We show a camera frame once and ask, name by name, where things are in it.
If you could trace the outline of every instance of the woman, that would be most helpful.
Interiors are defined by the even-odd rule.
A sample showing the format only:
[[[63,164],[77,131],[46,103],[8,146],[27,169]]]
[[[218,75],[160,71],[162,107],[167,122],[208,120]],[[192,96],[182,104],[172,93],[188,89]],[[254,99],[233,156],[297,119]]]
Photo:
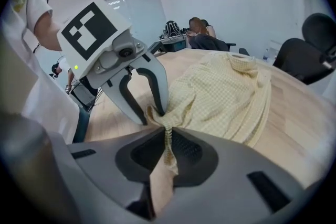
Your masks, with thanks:
[[[224,41],[209,35],[209,31],[201,19],[191,18],[189,28],[190,30],[187,31],[188,42],[193,49],[229,51]]]
[[[201,20],[202,23],[205,25],[206,29],[208,30],[209,32],[209,35],[216,38],[216,32],[215,32],[215,29],[212,25],[209,25],[209,23],[207,22],[207,20]]]

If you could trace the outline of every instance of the plastic bottle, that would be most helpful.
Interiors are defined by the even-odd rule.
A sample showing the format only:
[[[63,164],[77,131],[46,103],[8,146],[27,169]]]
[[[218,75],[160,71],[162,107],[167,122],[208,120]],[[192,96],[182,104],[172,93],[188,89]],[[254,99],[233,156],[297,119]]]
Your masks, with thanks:
[[[263,58],[262,60],[265,61],[265,62],[267,62],[268,57],[269,57],[269,52],[268,52],[268,49],[266,49],[266,51],[264,53],[264,56],[262,57]]]

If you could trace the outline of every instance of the yellow gingham fabric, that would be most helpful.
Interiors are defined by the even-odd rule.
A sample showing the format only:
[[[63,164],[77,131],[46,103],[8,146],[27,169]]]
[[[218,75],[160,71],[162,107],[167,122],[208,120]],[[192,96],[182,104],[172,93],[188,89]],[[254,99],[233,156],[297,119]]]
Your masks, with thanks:
[[[238,58],[226,52],[206,55],[190,66],[169,88],[164,116],[152,106],[146,117],[164,126],[164,162],[178,174],[171,148],[172,127],[204,132],[253,147],[266,124],[271,73],[260,70],[254,58]]]

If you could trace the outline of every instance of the chair backrest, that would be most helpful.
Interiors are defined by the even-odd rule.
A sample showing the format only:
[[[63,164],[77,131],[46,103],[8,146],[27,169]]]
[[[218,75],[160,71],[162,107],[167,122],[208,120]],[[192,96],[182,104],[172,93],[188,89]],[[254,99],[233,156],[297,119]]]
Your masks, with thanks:
[[[322,13],[310,15],[302,25],[304,40],[321,52],[336,46],[336,23]]]
[[[321,51],[309,43],[291,38],[282,45],[273,66],[308,85],[333,72],[333,69],[328,69],[320,62],[322,55]]]

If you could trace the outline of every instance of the person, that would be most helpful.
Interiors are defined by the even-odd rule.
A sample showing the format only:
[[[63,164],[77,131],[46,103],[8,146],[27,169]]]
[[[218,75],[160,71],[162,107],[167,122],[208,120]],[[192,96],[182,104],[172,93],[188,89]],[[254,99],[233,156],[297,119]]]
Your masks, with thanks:
[[[87,106],[86,104],[84,104],[84,103],[83,103],[83,102],[76,96],[76,94],[74,93],[74,91],[71,91],[71,89],[72,89],[72,81],[73,81],[73,79],[75,78],[75,75],[74,75],[72,69],[70,68],[70,65],[68,64],[67,59],[66,59],[65,57],[63,57],[63,58],[60,60],[60,62],[54,64],[54,65],[51,67],[51,70],[52,70],[52,72],[55,74],[54,77],[58,77],[58,75],[59,75],[62,71],[66,72],[66,73],[68,74],[68,83],[67,83],[67,85],[66,85],[66,90],[65,90],[65,92],[66,92],[67,94],[70,94],[70,93],[71,93],[71,94],[72,94],[72,95],[73,95],[73,96],[74,96],[74,97],[81,103],[81,105],[83,106],[83,108],[84,108],[86,111],[88,111],[89,108],[90,108],[90,106]],[[90,85],[89,80],[87,79],[86,76],[83,77],[83,78],[81,78],[79,81],[84,85],[85,88],[87,88],[87,89],[90,91],[90,93],[91,93],[94,97],[97,96],[97,94],[98,94],[98,89],[94,89],[94,88]]]
[[[212,25],[209,25],[209,23],[207,22],[207,20],[201,20],[202,23],[205,25],[206,27],[206,30],[208,30],[208,33],[210,36],[216,38],[216,32],[215,32],[215,29]]]
[[[37,121],[47,132],[61,134],[67,144],[82,142],[89,114],[80,109],[41,69],[37,58],[23,39],[26,31],[31,31],[43,47],[61,51],[56,36],[60,27],[53,21],[52,11],[47,0],[8,0],[0,18],[0,57],[6,60],[5,55],[10,55],[12,60],[1,60],[6,72],[10,72],[10,76],[7,76],[8,83],[1,83],[1,90],[5,90],[9,96],[2,97],[1,101],[5,104],[6,113],[20,113]],[[10,62],[20,62],[23,67],[19,69],[17,65],[11,66]],[[13,102],[20,102],[16,110],[11,110]]]
[[[186,34],[188,42],[193,49],[229,51],[224,41],[209,35],[209,31],[201,19],[197,17],[191,18],[189,20],[189,28],[190,30]]]

